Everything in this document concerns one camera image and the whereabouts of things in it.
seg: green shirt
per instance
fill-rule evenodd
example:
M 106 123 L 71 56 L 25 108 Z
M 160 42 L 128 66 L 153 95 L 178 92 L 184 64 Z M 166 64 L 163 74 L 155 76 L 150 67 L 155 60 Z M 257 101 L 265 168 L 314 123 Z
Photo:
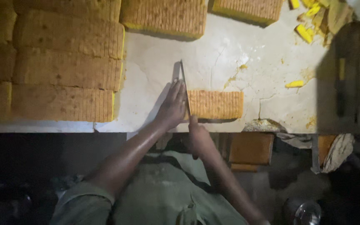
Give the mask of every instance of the green shirt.
M 148 154 L 119 199 L 88 182 L 68 190 L 51 224 L 246 224 L 211 190 L 201 160 L 167 151 Z

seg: person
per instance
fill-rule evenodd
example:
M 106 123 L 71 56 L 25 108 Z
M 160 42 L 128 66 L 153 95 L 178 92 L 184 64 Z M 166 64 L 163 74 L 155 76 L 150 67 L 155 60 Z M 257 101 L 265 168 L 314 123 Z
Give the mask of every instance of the person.
M 147 153 L 186 109 L 186 86 L 174 79 L 156 118 L 59 199 L 51 224 L 269 224 L 196 116 L 188 153 Z

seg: knife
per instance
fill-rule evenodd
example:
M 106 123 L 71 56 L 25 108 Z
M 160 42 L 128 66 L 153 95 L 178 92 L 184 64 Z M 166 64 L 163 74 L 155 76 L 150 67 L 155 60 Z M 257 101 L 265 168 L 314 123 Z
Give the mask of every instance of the knife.
M 186 94 L 187 94 L 187 102 L 188 102 L 188 118 L 191 118 L 191 106 L 190 106 L 190 101 L 188 100 L 188 92 L 187 92 L 187 82 L 186 82 L 186 77 L 184 75 L 184 67 L 183 67 L 183 59 L 180 60 L 180 68 L 181 68 L 181 73 L 183 76 L 183 81 L 184 81 L 184 85 L 186 85 Z

